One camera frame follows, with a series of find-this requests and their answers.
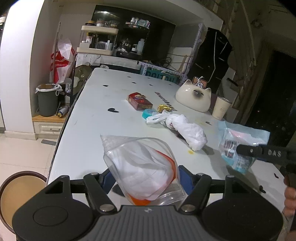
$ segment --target red box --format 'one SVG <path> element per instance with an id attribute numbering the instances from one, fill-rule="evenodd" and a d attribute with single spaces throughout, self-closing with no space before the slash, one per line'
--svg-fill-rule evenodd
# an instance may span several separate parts
<path id="1" fill-rule="evenodd" d="M 153 104 L 147 100 L 140 93 L 135 92 L 128 96 L 128 102 L 134 107 L 136 110 L 145 110 L 151 109 Z"/>

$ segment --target black heart decal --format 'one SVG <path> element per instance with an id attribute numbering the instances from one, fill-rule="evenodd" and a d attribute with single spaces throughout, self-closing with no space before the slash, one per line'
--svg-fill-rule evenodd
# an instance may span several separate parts
<path id="1" fill-rule="evenodd" d="M 114 108 L 109 108 L 108 111 L 118 113 L 119 111 L 115 110 Z"/>

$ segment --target blue plastic package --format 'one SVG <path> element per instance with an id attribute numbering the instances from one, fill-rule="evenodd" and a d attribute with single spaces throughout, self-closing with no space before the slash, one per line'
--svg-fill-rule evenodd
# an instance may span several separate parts
<path id="1" fill-rule="evenodd" d="M 256 158 L 238 155 L 236 152 L 237 146 L 240 144 L 250 146 L 267 144 L 270 133 L 265 130 L 258 130 L 226 121 L 219 122 L 218 129 L 219 151 L 222 158 L 234 170 L 245 174 Z"/>
<path id="2" fill-rule="evenodd" d="M 145 110 L 143 111 L 142 117 L 143 117 L 144 119 L 147 119 L 147 117 L 152 116 L 154 112 L 155 112 L 155 111 L 153 111 L 153 110 L 151 110 L 151 109 L 145 109 Z"/>

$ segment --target doorway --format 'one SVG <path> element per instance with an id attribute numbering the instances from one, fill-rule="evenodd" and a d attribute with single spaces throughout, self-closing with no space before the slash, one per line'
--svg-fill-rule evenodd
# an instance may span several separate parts
<path id="1" fill-rule="evenodd" d="M 270 132 L 269 145 L 285 147 L 296 131 L 296 59 L 274 51 L 246 126 Z"/>

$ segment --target white garbage bag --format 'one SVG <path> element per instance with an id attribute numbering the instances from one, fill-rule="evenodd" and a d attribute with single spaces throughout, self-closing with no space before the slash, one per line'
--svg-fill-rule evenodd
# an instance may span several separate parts
<path id="1" fill-rule="evenodd" d="M 171 130 L 178 131 L 193 151 L 202 149 L 207 143 L 203 129 L 195 123 L 189 123 L 184 115 L 172 114 L 163 110 L 160 114 L 147 117 L 146 121 L 147 124 L 161 123 Z"/>

